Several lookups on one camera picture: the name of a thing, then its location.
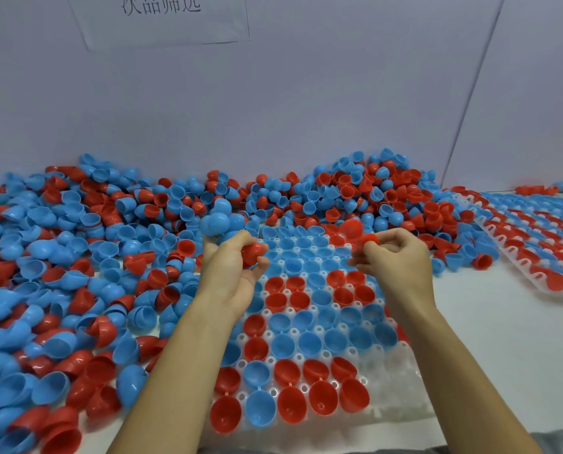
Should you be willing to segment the red plastic capsule shell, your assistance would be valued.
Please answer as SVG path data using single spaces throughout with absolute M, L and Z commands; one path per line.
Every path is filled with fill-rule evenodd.
M 339 227 L 340 233 L 345 237 L 347 243 L 351 244 L 352 250 L 362 252 L 364 244 L 374 242 L 379 245 L 379 238 L 376 234 L 366 233 L 361 220 L 350 219 L 344 221 Z
M 243 269 L 254 267 L 258 259 L 269 251 L 268 245 L 264 243 L 252 243 L 244 246 L 241 250 Z

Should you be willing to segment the person's left hand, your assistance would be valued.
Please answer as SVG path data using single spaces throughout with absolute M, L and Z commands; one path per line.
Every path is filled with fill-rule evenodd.
M 254 297 L 255 284 L 270 266 L 265 256 L 257 256 L 253 266 L 244 268 L 242 251 L 257 243 L 247 230 L 222 244 L 214 236 L 202 240 L 203 255 L 197 300 L 206 301 L 208 308 L 221 317 L 221 323 L 233 326 Z

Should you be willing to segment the person's left forearm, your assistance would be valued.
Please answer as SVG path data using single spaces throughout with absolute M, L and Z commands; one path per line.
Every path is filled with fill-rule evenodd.
M 253 295 L 194 299 L 106 454 L 197 453 L 232 328 Z

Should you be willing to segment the blue plastic capsule shell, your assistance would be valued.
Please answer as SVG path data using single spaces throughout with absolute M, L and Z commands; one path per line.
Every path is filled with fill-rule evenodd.
M 213 212 L 204 216 L 200 221 L 200 231 L 204 236 L 223 235 L 229 231 L 230 227 L 230 215 L 222 212 Z

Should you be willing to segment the person's right hand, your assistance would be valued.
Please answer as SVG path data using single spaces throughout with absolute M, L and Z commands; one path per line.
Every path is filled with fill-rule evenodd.
M 407 324 L 417 314 L 431 313 L 437 307 L 429 249 L 413 234 L 412 242 L 405 246 L 367 242 L 362 252 L 352 251 L 348 264 L 376 279 L 399 324 Z

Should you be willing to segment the white paper sign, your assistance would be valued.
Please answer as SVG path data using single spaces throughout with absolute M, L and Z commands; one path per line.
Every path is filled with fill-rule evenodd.
M 88 50 L 250 40 L 246 0 L 69 0 Z

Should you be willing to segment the person's right forearm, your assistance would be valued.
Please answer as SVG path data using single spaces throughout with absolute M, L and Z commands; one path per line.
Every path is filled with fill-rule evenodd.
M 542 454 L 435 304 L 389 309 L 411 344 L 450 454 Z

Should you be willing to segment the small cluster of capsule halves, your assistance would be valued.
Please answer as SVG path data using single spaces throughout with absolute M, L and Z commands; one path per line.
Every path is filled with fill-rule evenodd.
M 544 184 L 521 185 L 515 187 L 514 192 L 526 197 L 533 195 L 556 196 L 563 194 L 563 182 L 555 182 L 549 186 Z

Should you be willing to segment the pile of loose capsule halves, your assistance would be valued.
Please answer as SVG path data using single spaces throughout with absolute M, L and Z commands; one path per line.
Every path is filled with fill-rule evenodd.
M 154 182 L 79 163 L 0 186 L 0 454 L 76 454 L 84 430 L 129 412 L 195 299 L 213 212 L 231 221 L 218 243 L 244 229 L 270 259 L 223 355 L 204 428 L 214 440 L 430 411 L 374 277 L 347 263 L 344 221 L 411 231 L 435 276 L 499 256 L 482 208 L 389 149 L 244 187 L 219 170 Z

